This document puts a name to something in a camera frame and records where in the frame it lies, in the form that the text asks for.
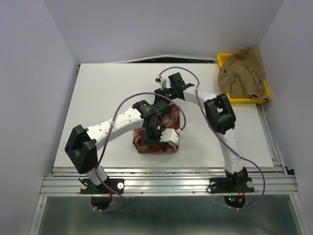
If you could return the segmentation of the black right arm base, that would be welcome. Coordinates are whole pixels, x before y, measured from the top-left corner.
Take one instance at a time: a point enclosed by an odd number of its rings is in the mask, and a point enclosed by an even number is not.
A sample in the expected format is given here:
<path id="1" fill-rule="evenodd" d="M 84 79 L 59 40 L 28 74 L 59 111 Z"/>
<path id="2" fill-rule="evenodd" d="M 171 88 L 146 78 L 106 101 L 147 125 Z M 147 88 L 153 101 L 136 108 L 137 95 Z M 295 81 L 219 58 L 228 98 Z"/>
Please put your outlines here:
<path id="1" fill-rule="evenodd" d="M 243 180 L 234 181 L 230 177 L 210 178 L 209 185 L 206 188 L 208 193 L 239 193 L 254 192 L 254 186 L 250 177 Z"/>

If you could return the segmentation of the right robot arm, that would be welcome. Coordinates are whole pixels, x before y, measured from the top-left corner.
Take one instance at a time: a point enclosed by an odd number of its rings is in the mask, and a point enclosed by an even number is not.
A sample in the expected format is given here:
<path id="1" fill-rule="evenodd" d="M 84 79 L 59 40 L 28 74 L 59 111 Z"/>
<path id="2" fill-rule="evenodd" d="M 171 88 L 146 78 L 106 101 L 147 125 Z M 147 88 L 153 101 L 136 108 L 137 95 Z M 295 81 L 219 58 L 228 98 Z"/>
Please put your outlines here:
<path id="1" fill-rule="evenodd" d="M 236 116 L 226 94 L 210 94 L 199 89 L 199 85 L 186 84 L 181 74 L 175 73 L 168 79 L 158 75 L 155 81 L 160 88 L 155 93 L 171 100 L 182 99 L 200 107 L 200 110 L 221 145 L 226 177 L 222 184 L 230 191 L 245 186 L 248 181 L 247 169 L 240 155 L 234 135 Z"/>

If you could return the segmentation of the red plaid skirt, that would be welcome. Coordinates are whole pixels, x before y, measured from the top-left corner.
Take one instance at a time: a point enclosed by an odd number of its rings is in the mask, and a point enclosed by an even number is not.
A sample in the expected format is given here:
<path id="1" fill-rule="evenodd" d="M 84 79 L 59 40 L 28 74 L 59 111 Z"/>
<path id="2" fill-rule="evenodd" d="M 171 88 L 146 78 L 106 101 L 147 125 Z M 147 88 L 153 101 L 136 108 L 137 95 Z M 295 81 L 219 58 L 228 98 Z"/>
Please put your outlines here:
<path id="1" fill-rule="evenodd" d="M 180 110 L 175 105 L 170 105 L 170 114 L 158 121 L 158 124 L 165 125 L 166 128 L 180 129 Z M 179 146 L 171 146 L 168 143 L 152 144 L 142 141 L 144 129 L 138 128 L 133 131 L 133 145 L 139 154 L 174 154 Z"/>

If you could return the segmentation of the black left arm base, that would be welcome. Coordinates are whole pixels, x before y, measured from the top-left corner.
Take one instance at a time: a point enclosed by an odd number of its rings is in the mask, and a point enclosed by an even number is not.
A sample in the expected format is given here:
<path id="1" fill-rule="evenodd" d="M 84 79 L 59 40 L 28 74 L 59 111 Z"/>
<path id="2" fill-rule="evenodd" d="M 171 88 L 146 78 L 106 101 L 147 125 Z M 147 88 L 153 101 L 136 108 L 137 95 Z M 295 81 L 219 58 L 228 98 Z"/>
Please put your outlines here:
<path id="1" fill-rule="evenodd" d="M 81 183 L 81 194 L 109 194 L 111 191 L 103 184 L 96 186 L 89 178 L 79 179 Z M 119 194 L 124 193 L 125 180 L 122 178 L 109 178 L 105 181 L 107 186 Z"/>

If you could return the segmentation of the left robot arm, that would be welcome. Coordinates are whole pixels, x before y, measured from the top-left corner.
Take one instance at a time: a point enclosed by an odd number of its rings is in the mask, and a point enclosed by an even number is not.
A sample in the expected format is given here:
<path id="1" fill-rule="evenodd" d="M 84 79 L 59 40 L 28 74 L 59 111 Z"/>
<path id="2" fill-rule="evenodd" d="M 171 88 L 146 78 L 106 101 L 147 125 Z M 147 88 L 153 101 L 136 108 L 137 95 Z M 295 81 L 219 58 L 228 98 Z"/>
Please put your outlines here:
<path id="1" fill-rule="evenodd" d="M 138 128 L 143 128 L 141 141 L 159 144 L 166 127 L 159 124 L 163 117 L 170 114 L 170 107 L 161 100 L 156 104 L 139 101 L 123 113 L 98 125 L 87 128 L 75 126 L 65 145 L 65 152 L 79 174 L 85 174 L 98 193 L 109 187 L 108 176 L 98 163 L 97 151 L 104 149 L 108 142 Z"/>

